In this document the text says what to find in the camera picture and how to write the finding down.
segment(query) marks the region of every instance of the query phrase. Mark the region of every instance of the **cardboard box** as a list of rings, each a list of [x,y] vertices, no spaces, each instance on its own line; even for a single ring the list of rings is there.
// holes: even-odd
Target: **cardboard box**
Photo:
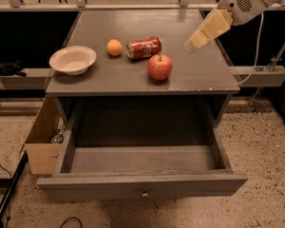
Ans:
[[[59,121],[60,115],[53,99],[45,98],[25,142],[31,174],[54,172],[62,144],[51,143],[50,140],[56,134]]]

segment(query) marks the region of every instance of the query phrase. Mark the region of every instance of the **desk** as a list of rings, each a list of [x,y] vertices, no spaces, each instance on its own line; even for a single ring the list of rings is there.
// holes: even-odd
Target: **desk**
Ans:
[[[202,18],[197,9],[84,10],[68,46],[97,52],[81,76],[56,72],[47,95],[67,124],[51,178],[37,184],[57,200],[227,196],[246,182],[234,173],[218,133],[239,91],[215,43],[189,54],[183,43]],[[145,36],[171,57],[167,81],[149,78],[146,60],[118,58],[106,43]]]

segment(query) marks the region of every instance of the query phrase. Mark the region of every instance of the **white bowl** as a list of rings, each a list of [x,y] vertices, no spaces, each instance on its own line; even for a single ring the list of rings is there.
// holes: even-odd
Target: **white bowl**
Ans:
[[[68,75],[80,75],[96,60],[96,52],[89,47],[72,46],[56,51],[49,59],[49,65],[56,71]]]

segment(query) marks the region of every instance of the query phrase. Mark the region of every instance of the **drawer knob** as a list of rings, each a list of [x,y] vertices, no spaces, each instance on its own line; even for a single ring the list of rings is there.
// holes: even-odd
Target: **drawer knob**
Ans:
[[[142,192],[142,198],[143,198],[143,199],[148,199],[148,198],[150,198],[150,195],[144,190],[144,191]]]

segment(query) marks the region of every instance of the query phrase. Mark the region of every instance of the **table top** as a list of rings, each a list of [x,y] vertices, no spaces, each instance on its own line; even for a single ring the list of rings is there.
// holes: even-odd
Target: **table top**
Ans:
[[[83,10],[71,32],[67,46],[86,46],[97,53],[96,62],[82,75],[55,72],[47,95],[175,95],[229,94],[238,84],[215,42],[190,54],[185,41],[199,26],[198,9],[91,9]],[[161,38],[161,53],[169,56],[173,69],[166,81],[151,79],[147,60],[131,61],[125,45],[148,36]],[[123,54],[112,58],[106,44],[118,39]]]

